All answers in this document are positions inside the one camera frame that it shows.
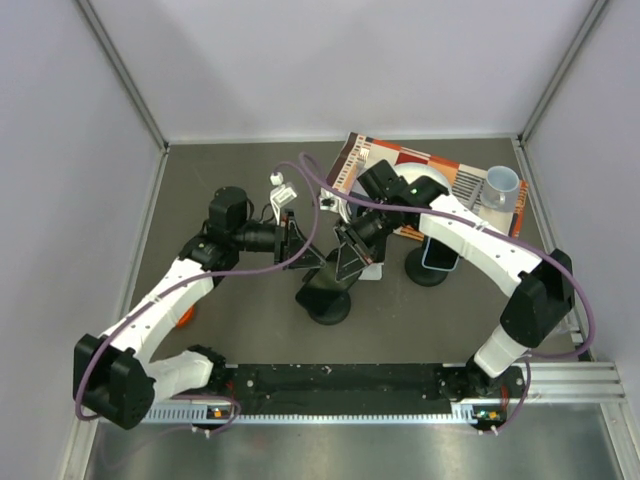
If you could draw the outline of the black phone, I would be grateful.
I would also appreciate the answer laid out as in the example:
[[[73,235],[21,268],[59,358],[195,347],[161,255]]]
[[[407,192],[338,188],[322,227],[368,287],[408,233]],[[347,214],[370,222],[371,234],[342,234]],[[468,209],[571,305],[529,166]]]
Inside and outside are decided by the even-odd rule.
[[[332,250],[327,258],[326,265],[320,269],[316,269],[313,271],[309,271],[303,277],[303,285],[300,290],[296,293],[311,293],[311,292],[319,292],[319,293],[330,293],[330,294],[338,294],[342,292],[346,292],[349,294],[349,290],[356,283],[354,283],[349,289],[340,289],[335,281],[335,259],[336,259],[336,249]]]
[[[380,237],[372,244],[372,258],[374,263],[383,263],[386,258],[387,236]]]

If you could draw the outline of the white folding phone stand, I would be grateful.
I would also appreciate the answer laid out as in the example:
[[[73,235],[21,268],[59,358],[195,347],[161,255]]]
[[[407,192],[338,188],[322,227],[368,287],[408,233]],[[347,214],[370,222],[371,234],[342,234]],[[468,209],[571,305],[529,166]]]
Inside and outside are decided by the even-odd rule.
[[[383,276],[383,268],[383,263],[373,263],[361,272],[359,279],[362,281],[379,281]]]

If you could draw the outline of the black round phone stand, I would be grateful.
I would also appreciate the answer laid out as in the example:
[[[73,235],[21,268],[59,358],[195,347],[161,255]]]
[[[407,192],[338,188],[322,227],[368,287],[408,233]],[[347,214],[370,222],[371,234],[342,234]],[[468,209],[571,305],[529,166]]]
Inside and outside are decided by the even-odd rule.
[[[422,287],[435,287],[443,283],[448,273],[425,268],[422,265],[424,251],[420,248],[411,250],[404,261],[404,270],[408,278]]]

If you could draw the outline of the blue case phone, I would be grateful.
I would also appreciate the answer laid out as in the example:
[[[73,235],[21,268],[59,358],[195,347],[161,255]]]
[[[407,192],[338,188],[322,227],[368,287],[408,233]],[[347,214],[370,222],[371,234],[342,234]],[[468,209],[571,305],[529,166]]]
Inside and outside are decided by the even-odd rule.
[[[456,269],[459,254],[444,243],[425,237],[422,247],[421,265],[424,268],[439,272],[451,272]]]

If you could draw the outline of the black camera stand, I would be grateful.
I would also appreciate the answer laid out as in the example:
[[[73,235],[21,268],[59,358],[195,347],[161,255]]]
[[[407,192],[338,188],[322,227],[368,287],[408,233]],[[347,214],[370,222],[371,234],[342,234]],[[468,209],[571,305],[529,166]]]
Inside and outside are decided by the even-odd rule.
[[[346,292],[302,292],[296,295],[296,301],[314,322],[324,326],[341,323],[351,311],[351,297]]]

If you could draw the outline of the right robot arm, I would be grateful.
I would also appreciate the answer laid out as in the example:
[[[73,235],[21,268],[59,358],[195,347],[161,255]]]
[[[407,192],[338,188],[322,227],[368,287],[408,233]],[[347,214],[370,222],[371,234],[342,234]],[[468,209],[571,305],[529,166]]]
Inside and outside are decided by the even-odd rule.
[[[429,244],[442,244],[451,261],[470,262],[508,296],[498,326],[465,366],[469,388],[481,396],[492,394],[505,371],[537,348],[573,309],[570,257],[560,250],[535,250],[493,229],[464,207],[446,178],[427,165],[394,167],[382,160],[358,181],[365,199],[337,189],[331,193],[367,208],[367,219],[381,214],[380,230],[417,229]]]

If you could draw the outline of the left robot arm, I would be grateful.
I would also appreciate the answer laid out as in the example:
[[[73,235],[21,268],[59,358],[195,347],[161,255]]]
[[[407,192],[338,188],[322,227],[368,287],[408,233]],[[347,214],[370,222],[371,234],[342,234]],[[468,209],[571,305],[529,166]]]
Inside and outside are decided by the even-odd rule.
[[[324,256],[300,231],[288,204],[290,182],[269,195],[275,222],[253,219],[245,190],[218,189],[208,217],[188,240],[159,283],[118,323],[99,336],[84,335],[73,354],[73,399],[83,420],[102,417],[129,430],[151,408],[177,394],[199,390],[216,396],[226,387],[225,360],[193,346],[165,360],[153,355],[196,303],[228,275],[237,275],[243,252],[270,253],[273,269],[314,269]]]

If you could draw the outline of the white plate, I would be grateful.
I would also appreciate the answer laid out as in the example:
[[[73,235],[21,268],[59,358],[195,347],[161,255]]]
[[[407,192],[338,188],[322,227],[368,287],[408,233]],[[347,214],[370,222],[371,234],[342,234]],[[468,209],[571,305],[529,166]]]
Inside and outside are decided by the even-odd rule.
[[[451,184],[445,175],[427,164],[417,162],[396,164],[394,170],[395,173],[403,177],[408,184],[414,182],[419,177],[425,176],[445,187],[448,194],[452,193]]]

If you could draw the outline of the orange bowl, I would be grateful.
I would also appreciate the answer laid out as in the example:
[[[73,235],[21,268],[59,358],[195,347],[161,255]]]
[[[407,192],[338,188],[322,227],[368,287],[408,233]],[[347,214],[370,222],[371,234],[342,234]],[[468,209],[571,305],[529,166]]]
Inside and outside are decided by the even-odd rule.
[[[191,320],[194,318],[195,315],[195,306],[192,305],[178,320],[178,322],[176,323],[176,327],[177,328],[183,328],[186,325],[188,325]]]

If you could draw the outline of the patterned orange placemat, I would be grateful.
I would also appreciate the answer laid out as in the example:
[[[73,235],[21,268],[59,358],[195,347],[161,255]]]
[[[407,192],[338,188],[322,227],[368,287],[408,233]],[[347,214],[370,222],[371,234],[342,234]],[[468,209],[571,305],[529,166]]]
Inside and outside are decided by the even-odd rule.
[[[349,134],[326,182],[332,188],[349,194],[359,186],[359,174],[380,160],[387,160],[392,165],[419,163],[437,170],[449,182],[453,195],[463,205],[471,206],[474,214],[505,235],[512,238],[520,235],[528,196],[526,181],[519,182],[514,208],[509,212],[496,211],[481,202],[485,170],[363,134]]]

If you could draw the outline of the light blue mug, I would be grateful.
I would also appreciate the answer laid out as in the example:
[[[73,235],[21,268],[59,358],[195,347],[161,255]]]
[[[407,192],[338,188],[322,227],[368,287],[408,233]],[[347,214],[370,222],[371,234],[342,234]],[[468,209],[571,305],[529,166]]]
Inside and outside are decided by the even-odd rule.
[[[487,170],[480,200],[487,208],[513,211],[520,192],[518,174],[506,166],[493,166]]]

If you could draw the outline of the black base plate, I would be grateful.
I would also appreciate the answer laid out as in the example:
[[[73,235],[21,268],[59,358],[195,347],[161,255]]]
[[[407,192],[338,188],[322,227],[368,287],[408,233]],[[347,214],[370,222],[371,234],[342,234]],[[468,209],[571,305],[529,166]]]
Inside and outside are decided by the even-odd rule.
[[[460,367],[413,364],[240,364],[215,381],[246,415],[449,413],[466,393]]]

